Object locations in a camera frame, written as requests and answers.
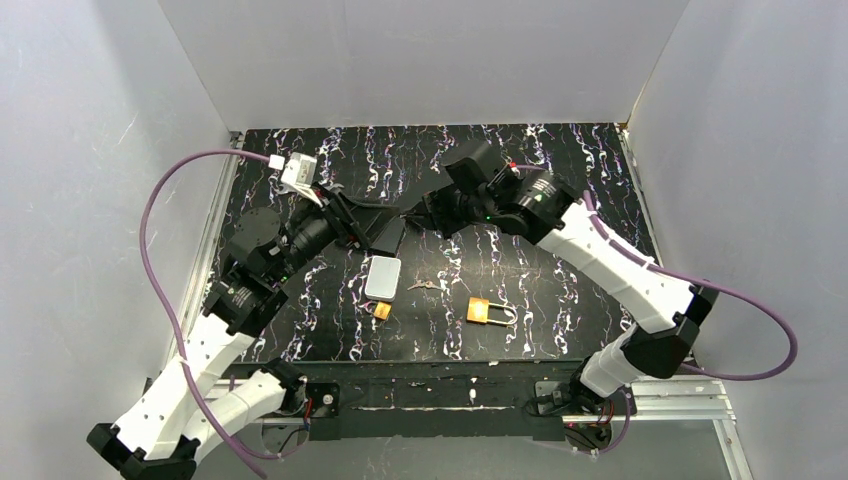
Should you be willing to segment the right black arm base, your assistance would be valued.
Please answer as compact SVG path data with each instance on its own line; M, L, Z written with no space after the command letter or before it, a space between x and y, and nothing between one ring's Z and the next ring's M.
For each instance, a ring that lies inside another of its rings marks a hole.
M600 398L570 382L551 380L536 382L522 409L531 418L559 421L569 449L594 458L621 443L637 413L628 387Z

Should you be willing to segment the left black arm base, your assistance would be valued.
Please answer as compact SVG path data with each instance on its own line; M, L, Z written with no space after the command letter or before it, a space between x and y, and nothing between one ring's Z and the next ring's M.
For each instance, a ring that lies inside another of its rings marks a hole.
M260 440L269 454L287 457L304 446L320 421L340 413L340 388L335 383L307 383L280 410L261 419Z

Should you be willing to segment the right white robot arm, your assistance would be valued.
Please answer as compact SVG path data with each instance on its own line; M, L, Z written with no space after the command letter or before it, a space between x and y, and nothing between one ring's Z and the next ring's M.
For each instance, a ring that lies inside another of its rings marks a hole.
M586 275L631 315L633 324L584 360L572 375L571 398L594 403L642 376L667 379L691 352L718 291L660 272L625 242L560 175L512 165L486 141L449 150L441 161L449 182L425 193L404 216L450 237L493 225L554 254Z

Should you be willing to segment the small brass padlock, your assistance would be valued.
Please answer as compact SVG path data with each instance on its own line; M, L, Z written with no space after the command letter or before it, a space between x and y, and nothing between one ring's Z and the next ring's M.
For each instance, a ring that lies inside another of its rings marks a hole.
M386 302L377 302L374 306L372 316L378 320L387 320L390 316L392 305Z

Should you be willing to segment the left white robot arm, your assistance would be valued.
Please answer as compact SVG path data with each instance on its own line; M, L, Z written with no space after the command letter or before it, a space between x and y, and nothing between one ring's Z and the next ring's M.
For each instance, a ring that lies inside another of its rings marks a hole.
M332 243L370 248L398 214L318 185L289 218L271 208L243 214L177 355L129 411L94 426L88 444L126 479L188 479L253 421L273 412L307 418L306 376L283 360L260 366L214 401L207 394L282 309L288 278Z

